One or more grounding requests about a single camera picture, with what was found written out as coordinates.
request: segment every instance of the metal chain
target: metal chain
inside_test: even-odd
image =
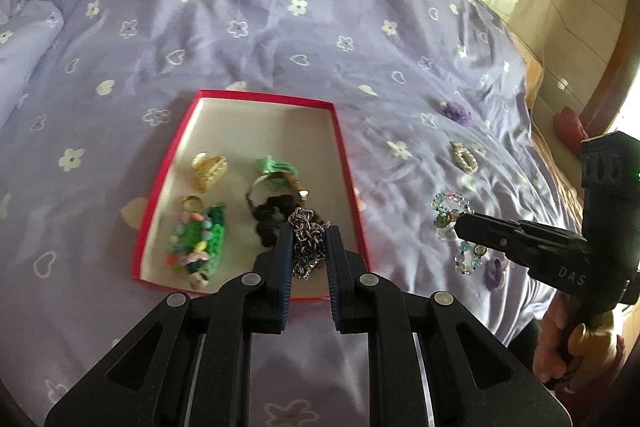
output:
[[[296,208],[289,216],[293,227],[293,275],[299,279],[309,279],[313,270],[324,259],[324,230],[330,224],[324,225],[312,221],[314,211],[306,208]]]

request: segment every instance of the bed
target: bed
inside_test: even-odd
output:
[[[15,99],[0,129],[0,378],[38,425],[165,295],[129,277],[135,215],[199,89],[334,102],[372,270],[452,292],[504,344],[546,309],[553,290],[524,268],[497,291],[482,270],[456,273],[433,226],[450,189],[478,212],[576,230],[532,145],[522,55],[479,0],[0,0],[0,52],[24,10],[47,45],[0,61],[0,76],[25,54],[34,65],[19,94],[0,85]],[[470,126],[443,115],[449,101]],[[252,425],[367,424],[367,342],[335,331],[328,302],[293,303],[284,334],[253,347]]]

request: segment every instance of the purple scrunchie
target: purple scrunchie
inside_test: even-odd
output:
[[[443,102],[442,112],[444,113],[444,116],[459,123],[460,125],[465,127],[471,125],[471,112],[461,103]]]

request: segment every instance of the tray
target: tray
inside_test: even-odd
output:
[[[224,155],[228,171],[205,194],[196,190],[191,161],[200,153]],[[220,266],[204,293],[216,292],[226,281],[250,271],[255,256],[267,250],[255,233],[255,221],[244,199],[258,176],[256,161],[270,154],[295,165],[309,191],[306,208],[340,227],[345,248],[369,257],[357,210],[335,107],[330,102],[276,94],[201,90],[191,102],[163,159],[148,198],[132,276],[142,282],[194,292],[184,274],[165,263],[166,248],[177,224],[182,198],[191,194],[205,204],[225,201],[226,234]],[[254,200],[271,192],[261,184]],[[321,263],[308,280],[294,278],[296,299],[328,297],[326,268]]]

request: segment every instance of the hand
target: hand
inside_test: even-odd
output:
[[[569,387],[573,391],[600,377],[616,358],[618,338],[613,312],[602,315],[600,322],[602,325],[594,330],[579,324],[569,336],[569,353],[574,357],[581,357],[574,359],[569,367],[571,371],[575,369],[569,382]],[[533,373],[543,383],[551,378],[562,378],[567,372],[566,364],[558,354],[561,331],[566,323],[567,310],[564,295],[558,292],[542,318],[542,331],[533,355]]]

